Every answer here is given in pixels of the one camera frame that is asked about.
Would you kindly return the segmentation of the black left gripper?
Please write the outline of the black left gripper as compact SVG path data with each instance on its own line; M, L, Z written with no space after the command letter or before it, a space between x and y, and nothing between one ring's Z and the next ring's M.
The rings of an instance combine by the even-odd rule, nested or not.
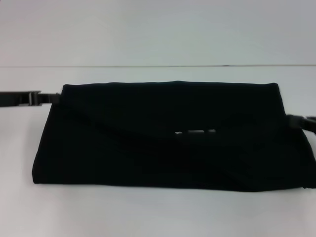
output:
M11 91L0 93L1 107L38 106L39 104L57 104L61 95L40 93L40 91Z

